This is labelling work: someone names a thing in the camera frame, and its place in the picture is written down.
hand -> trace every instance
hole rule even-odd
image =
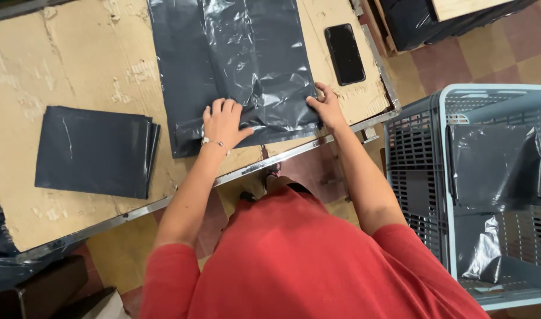
[[[247,136],[255,133],[250,127],[239,130],[242,109],[243,106],[232,99],[221,98],[213,101],[211,108],[207,106],[203,112],[203,135],[211,141],[222,142],[225,148],[231,150]]]
[[[307,97],[306,103],[317,111],[328,132],[334,134],[340,128],[348,126],[341,112],[338,96],[330,86],[316,82],[316,88],[324,92],[324,96],[317,99]]]

bracelet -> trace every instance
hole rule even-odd
[[[225,156],[228,156],[229,153],[231,153],[231,151],[225,147],[225,145],[224,145],[223,142],[212,141],[212,140],[210,140],[209,137],[207,137],[207,136],[204,136],[203,139],[201,139],[201,144],[202,144],[202,145],[204,145],[204,144],[206,144],[206,143],[209,143],[209,142],[216,143],[216,144],[219,145],[220,147],[223,147],[223,148],[225,149],[225,151],[226,151]]]

wooden pallet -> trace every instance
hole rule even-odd
[[[373,35],[373,41],[379,50],[379,53],[385,57],[397,56],[407,51],[396,49],[395,42],[392,39],[391,31],[388,28],[387,20],[384,17],[383,7],[380,0],[361,0],[363,12],[366,15],[366,24]],[[421,44],[414,50],[423,47]]]

person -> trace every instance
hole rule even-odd
[[[168,204],[146,267],[140,319],[488,318],[426,248],[347,125],[337,96],[307,103],[335,137],[360,228],[328,214],[277,169],[267,194],[239,200],[200,272],[194,244],[219,165],[253,133],[242,106],[215,100],[193,168]]]

red shirt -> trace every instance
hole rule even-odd
[[[147,318],[489,318],[405,225],[368,236],[308,194],[242,200],[200,273],[191,248],[154,250]]]

